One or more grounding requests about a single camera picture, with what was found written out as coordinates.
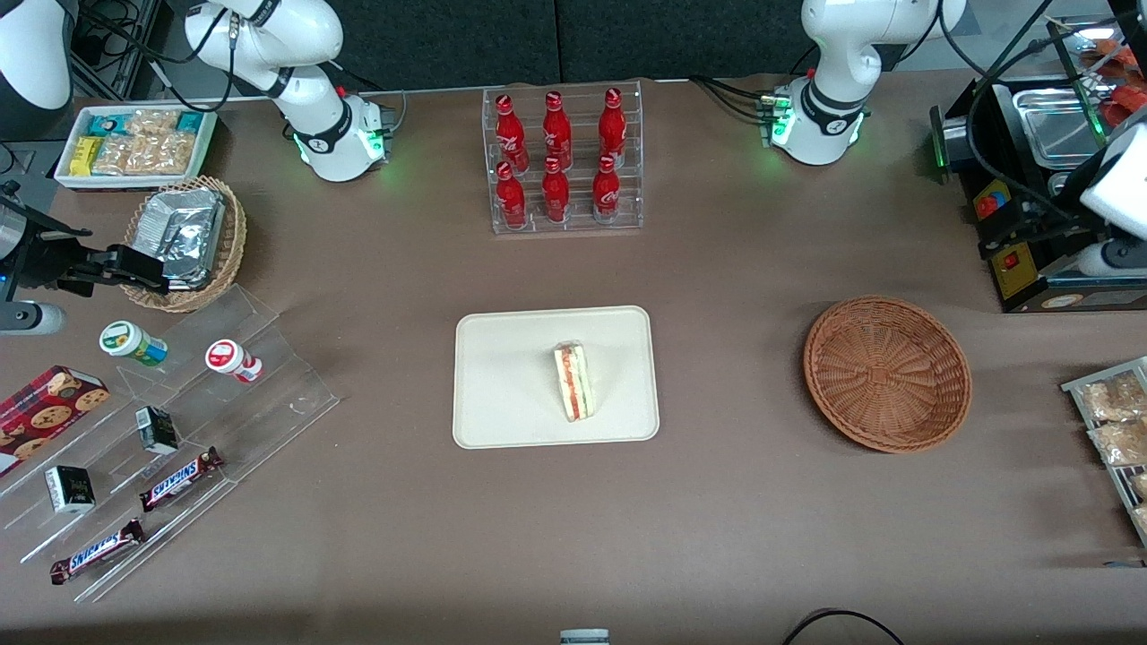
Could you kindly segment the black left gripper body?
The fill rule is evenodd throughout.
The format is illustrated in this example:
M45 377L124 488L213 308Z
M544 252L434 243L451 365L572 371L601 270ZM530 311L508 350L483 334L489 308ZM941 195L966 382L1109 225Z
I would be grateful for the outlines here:
M1053 238L1086 238L1087 244L1105 238L1105 220L1082 204L1082 192L1062 189L1058 195L1027 192L1022 209L1033 216L1033 224L1022 231L1024 244L1044 244Z

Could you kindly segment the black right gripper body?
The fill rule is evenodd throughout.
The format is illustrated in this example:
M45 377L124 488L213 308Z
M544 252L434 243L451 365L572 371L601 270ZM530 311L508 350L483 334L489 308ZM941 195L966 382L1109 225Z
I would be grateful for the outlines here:
M71 228L26 205L18 196L19 188L16 181L3 181L3 297L15 297L17 288L45 288L91 297L93 283L73 275L75 269L86 269L89 264L91 249L79 238L89 238L91 231Z

